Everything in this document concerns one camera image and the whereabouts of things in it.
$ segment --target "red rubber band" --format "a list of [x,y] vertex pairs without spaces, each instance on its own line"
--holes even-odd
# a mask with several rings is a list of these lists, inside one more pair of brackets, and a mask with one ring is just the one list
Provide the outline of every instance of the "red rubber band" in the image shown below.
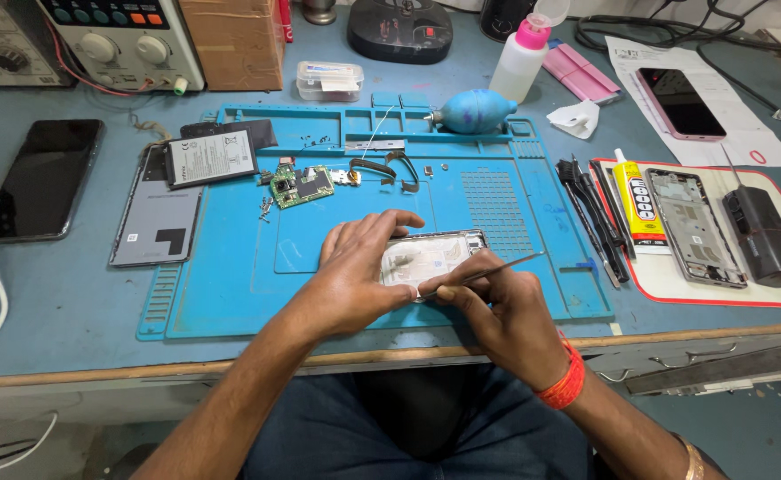
[[559,331],[562,336],[562,344],[566,347],[571,359],[571,365],[565,376],[559,379],[551,388],[535,394],[545,402],[550,408],[562,410],[568,407],[574,399],[580,395],[583,390],[583,382],[586,380],[586,368],[583,366],[583,357],[571,344],[568,343],[566,335]]

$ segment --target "motherboard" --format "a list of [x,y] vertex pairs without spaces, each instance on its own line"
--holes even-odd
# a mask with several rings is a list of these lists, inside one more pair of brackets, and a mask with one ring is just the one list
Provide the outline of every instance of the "motherboard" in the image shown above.
[[334,193],[328,169],[321,165],[302,170],[293,168],[292,163],[282,163],[278,165],[269,184],[281,208],[293,207]]

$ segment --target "yellow glue tube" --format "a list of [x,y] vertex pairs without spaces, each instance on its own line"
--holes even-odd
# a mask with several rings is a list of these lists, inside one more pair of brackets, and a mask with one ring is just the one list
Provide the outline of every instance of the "yellow glue tube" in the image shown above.
[[652,192],[642,178],[640,167],[624,158],[621,148],[616,148],[616,159],[618,163],[612,173],[616,177],[634,250],[638,254],[672,255],[666,232],[652,205]]

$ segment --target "red wire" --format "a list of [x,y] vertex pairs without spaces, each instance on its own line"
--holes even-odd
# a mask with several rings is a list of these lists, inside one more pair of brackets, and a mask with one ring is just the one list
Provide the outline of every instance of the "red wire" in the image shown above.
[[93,87],[95,87],[97,90],[99,90],[101,92],[106,92],[106,93],[109,93],[109,94],[112,94],[112,95],[117,95],[117,96],[132,96],[132,94],[129,94],[129,93],[120,93],[120,92],[113,92],[111,90],[107,90],[107,89],[103,88],[100,85],[93,84],[93,83],[89,82],[88,80],[86,80],[86,79],[80,77],[79,75],[77,75],[73,70],[69,69],[68,66],[65,65],[65,61],[62,60],[62,54],[61,54],[61,51],[60,51],[60,48],[59,48],[59,39],[56,37],[56,31],[53,28],[53,25],[50,23],[50,20],[47,20],[46,18],[44,19],[44,21],[47,22],[47,28],[50,29],[50,34],[53,35],[53,45],[55,45],[55,47],[56,47],[56,58],[59,59],[59,64],[62,66],[62,68],[65,69],[66,72],[68,72],[71,75],[73,75],[73,77],[76,78],[77,80],[83,82],[86,85],[93,86]]

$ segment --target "red and white mat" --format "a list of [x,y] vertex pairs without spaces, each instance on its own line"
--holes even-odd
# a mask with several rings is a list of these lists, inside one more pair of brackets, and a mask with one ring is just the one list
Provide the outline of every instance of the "red and white mat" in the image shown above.
[[[604,169],[613,168],[616,165],[616,161],[612,159],[596,158],[596,160],[600,160],[601,167]],[[698,175],[705,186],[713,213],[719,221],[722,234],[737,260],[737,265],[740,270],[750,276],[743,253],[737,245],[737,237],[734,235],[733,227],[730,225],[722,206],[722,198],[729,191],[737,188],[737,179],[734,178],[730,168],[691,168],[651,161],[637,161],[636,163],[643,172],[647,168],[662,168],[673,172]],[[770,180],[764,173],[754,170],[738,168],[737,173],[743,184],[768,191],[773,204],[781,215],[781,191],[773,180]],[[654,301],[781,308],[781,289],[758,285],[750,280],[749,286],[745,289],[730,289],[687,282],[673,256],[637,254],[637,259],[628,260],[627,265],[636,287],[643,295]]]

